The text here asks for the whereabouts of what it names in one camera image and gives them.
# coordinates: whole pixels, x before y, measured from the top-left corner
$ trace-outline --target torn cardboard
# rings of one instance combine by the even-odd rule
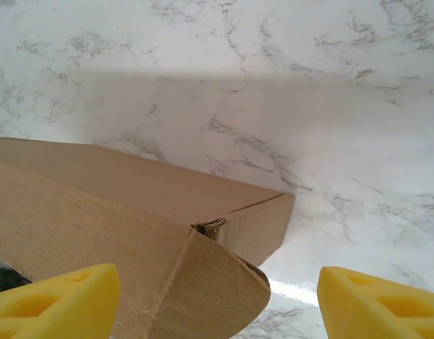
[[[0,138],[0,258],[34,280],[115,263],[118,339],[243,329],[270,293],[252,264],[281,245],[292,206],[286,194],[97,146]]]

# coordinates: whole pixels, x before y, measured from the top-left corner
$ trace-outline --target yellow foam pad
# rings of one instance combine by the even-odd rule
[[[329,339],[434,339],[434,293],[324,267],[317,297]]]
[[[0,293],[0,339],[108,339],[119,303],[115,265]]]

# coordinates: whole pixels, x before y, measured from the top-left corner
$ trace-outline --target marble surface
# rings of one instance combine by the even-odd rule
[[[294,193],[235,338],[326,338],[322,266],[434,291],[434,0],[0,0],[0,136]]]

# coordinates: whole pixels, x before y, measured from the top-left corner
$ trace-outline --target cardboard box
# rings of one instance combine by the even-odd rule
[[[117,339],[229,338],[293,197],[91,145],[0,138],[0,259],[34,280],[115,263]]]

